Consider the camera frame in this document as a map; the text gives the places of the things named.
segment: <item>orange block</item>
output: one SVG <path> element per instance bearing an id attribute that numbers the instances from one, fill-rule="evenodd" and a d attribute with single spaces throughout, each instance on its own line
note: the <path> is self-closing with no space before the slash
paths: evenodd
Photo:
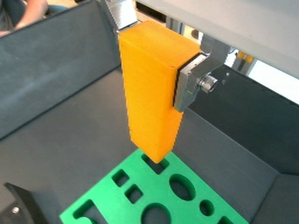
<path id="1" fill-rule="evenodd" d="M 198 45 L 156 22 L 142 22 L 118 35 L 130 140 L 158 163 L 173 148 L 182 113 L 173 108 L 180 67 Z"/>

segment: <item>square hole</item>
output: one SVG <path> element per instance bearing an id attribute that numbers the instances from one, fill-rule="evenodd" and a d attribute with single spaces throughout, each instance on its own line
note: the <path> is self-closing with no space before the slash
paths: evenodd
<path id="1" fill-rule="evenodd" d="M 156 174 L 161 174 L 165 167 L 169 165 L 169 162 L 165 159 L 158 164 L 156 164 L 145 154 L 141 156 L 141 158 Z"/>
<path id="2" fill-rule="evenodd" d="M 136 185 L 132 185 L 125 192 L 125 196 L 132 204 L 134 204 L 142 197 L 142 192 Z"/>
<path id="3" fill-rule="evenodd" d="M 124 170 L 120 170 L 112 177 L 116 185 L 120 187 L 129 179 L 126 173 L 124 172 Z"/>

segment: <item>bolt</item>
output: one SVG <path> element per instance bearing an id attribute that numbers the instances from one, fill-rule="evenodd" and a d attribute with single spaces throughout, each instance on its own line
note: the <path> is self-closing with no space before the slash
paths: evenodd
<path id="1" fill-rule="evenodd" d="M 200 85 L 200 90 L 206 94 L 216 87 L 217 80 L 212 76 L 205 74 L 197 79 L 197 83 Z"/>
<path id="2" fill-rule="evenodd" d="M 16 207 L 12 209 L 12 213 L 13 213 L 13 214 L 18 214 L 18 212 L 20 212 L 20 208 L 16 206 Z"/>

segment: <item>rectangular hole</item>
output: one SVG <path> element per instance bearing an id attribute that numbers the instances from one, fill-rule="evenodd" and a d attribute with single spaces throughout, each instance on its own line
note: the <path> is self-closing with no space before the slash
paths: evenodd
<path id="1" fill-rule="evenodd" d="M 218 223 L 217 224 L 233 224 L 232 221 L 225 217 L 222 216 L 218 220 Z"/>
<path id="2" fill-rule="evenodd" d="M 120 187 L 129 179 L 126 173 L 124 172 L 124 170 L 120 170 L 112 177 L 116 185 Z"/>
<path id="3" fill-rule="evenodd" d="M 142 192 L 136 185 L 132 185 L 125 192 L 125 196 L 132 204 L 134 204 L 142 197 Z"/>
<path id="4" fill-rule="evenodd" d="M 169 165 L 169 162 L 165 159 L 158 164 L 156 164 L 145 154 L 141 156 L 141 158 L 156 174 L 161 174 L 165 167 Z"/>
<path id="5" fill-rule="evenodd" d="M 92 223 L 108 224 L 90 199 L 78 207 L 78 209 L 73 213 L 73 217 L 76 219 L 80 217 L 86 217 L 92 221 Z"/>

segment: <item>green shape sorter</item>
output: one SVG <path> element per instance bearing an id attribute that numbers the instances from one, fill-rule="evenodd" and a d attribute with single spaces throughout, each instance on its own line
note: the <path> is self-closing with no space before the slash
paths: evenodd
<path id="1" fill-rule="evenodd" d="M 144 224 L 150 207 L 165 211 L 169 224 L 248 224 L 172 152 L 150 163 L 136 150 L 61 213 L 62 223 L 100 224 L 84 217 L 94 205 L 108 224 Z"/>

